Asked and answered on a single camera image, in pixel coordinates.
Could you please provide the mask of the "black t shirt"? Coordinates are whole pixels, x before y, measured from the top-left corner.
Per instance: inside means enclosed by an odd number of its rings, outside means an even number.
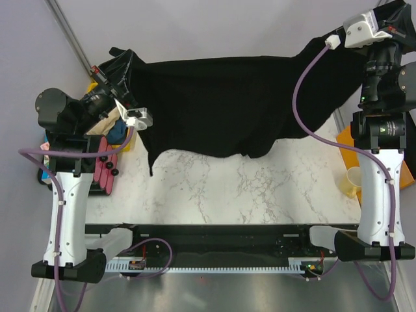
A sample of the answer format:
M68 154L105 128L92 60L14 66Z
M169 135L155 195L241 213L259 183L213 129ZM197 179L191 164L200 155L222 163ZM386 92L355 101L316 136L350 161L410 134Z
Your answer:
M343 47L325 51L323 38L293 57L147 63L135 55L130 91L153 117L140 135L149 165L176 149L258 158L278 139L304 138L361 86L367 61Z

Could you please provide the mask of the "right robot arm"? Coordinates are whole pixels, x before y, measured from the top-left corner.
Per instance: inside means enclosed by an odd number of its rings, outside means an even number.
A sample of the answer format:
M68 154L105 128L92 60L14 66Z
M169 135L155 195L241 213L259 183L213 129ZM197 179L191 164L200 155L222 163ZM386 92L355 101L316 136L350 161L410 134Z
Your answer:
M400 221L400 171L406 115L415 108L415 64L402 64L415 51L411 6L391 1L345 21L344 31L345 47L367 58L350 126L361 168L361 218L356 232L335 234L335 251L346 262L410 260L415 248Z

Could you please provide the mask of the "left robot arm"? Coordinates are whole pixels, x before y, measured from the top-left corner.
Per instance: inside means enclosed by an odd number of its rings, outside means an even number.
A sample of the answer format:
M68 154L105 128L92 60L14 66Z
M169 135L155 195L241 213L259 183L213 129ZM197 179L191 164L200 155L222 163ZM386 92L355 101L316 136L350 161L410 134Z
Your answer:
M138 118L129 115L135 104L129 76L136 55L130 49L117 48L110 54L110 61L91 69L97 86L81 99L48 88L35 102L38 124L45 130L49 148L22 149L20 153L29 159L47 155L49 162L41 169L53 184L49 243L43 259L32 266L36 278L98 283L107 263L122 250L127 255L142 250L142 239L126 229L113 229L93 245L85 242L87 199L96 166L113 170L111 157L118 154L103 135L91 135L90 130L114 109L127 126L126 141L140 128Z

